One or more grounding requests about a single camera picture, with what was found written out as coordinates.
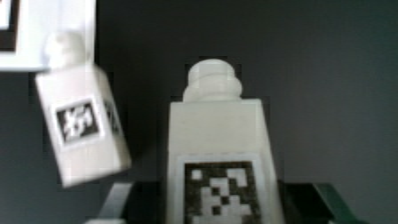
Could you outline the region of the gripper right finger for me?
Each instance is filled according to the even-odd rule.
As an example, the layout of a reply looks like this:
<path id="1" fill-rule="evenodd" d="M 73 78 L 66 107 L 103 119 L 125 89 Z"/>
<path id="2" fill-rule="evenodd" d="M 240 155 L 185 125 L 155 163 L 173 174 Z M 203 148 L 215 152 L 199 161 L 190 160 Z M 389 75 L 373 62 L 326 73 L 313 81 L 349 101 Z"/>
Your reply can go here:
<path id="1" fill-rule="evenodd" d="M 368 224 L 356 216 L 334 186 L 329 183 L 317 183 L 315 190 L 331 213 L 327 224 Z"/>

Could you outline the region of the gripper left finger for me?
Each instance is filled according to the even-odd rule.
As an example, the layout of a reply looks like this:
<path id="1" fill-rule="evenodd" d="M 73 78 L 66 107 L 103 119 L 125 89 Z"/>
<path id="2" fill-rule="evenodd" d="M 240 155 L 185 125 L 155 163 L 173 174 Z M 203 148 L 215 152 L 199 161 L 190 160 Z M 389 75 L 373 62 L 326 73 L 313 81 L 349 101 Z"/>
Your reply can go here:
<path id="1" fill-rule="evenodd" d="M 98 217 L 91 218 L 86 224 L 127 224 L 123 211 L 132 187 L 132 183 L 116 183 L 112 185 Z"/>

